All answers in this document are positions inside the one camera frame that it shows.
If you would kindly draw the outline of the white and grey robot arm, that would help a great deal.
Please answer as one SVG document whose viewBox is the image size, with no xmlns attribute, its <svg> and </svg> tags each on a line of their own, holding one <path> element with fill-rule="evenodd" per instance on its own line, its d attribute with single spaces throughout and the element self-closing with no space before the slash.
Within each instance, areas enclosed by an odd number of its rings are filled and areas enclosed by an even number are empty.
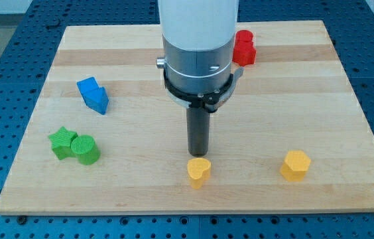
<svg viewBox="0 0 374 239">
<path fill-rule="evenodd" d="M 208 94 L 229 79 L 238 0 L 159 0 L 164 71 L 181 92 Z"/>
</svg>

